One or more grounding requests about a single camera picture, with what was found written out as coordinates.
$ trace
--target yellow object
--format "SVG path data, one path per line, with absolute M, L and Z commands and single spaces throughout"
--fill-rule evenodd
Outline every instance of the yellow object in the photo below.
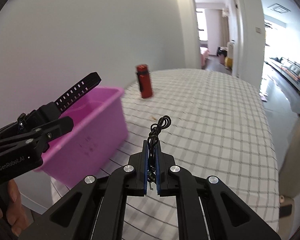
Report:
M 229 68 L 232 68 L 232 58 L 226 57 L 226 59 L 225 59 L 225 66 L 229 67 Z

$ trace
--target ceiling vent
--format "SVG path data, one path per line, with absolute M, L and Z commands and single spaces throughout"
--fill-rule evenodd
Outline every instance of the ceiling vent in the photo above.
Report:
M 268 7 L 270 10 L 273 10 L 275 12 L 278 12 L 278 13 L 286 13 L 286 12 L 290 12 L 290 10 L 288 10 L 287 8 L 283 7 L 282 5 L 280 4 L 274 4 L 274 5 L 271 5 L 270 7 Z

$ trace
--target plaid pattern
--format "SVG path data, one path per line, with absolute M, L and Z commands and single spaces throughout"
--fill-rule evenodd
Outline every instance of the plaid pattern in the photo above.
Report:
M 195 176 L 218 176 L 277 231 L 278 170 L 257 89 L 232 76 L 198 69 L 156 71 L 151 79 L 152 98 L 142 99 L 137 83 L 126 89 L 122 105 L 129 137 L 97 177 L 111 174 L 142 151 L 151 124 L 167 114 L 172 125 L 159 135 L 162 151 Z M 56 200 L 67 192 L 55 180 L 51 185 L 53 192 L 60 192 Z M 178 239 L 175 198 L 160 198 L 149 186 L 147 194 L 128 197 L 122 238 Z

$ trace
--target pink bedding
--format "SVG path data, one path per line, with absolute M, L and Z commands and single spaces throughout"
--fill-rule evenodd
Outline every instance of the pink bedding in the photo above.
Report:
M 201 68 L 206 65 L 206 59 L 209 56 L 209 50 L 207 48 L 200 47 L 200 54 L 201 54 Z

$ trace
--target pink plastic bin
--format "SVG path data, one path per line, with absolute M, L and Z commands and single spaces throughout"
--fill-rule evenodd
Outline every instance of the pink plastic bin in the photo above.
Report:
M 70 116 L 73 130 L 50 142 L 37 170 L 74 187 L 95 175 L 128 136 L 120 97 L 122 88 L 95 87 L 61 117 Z

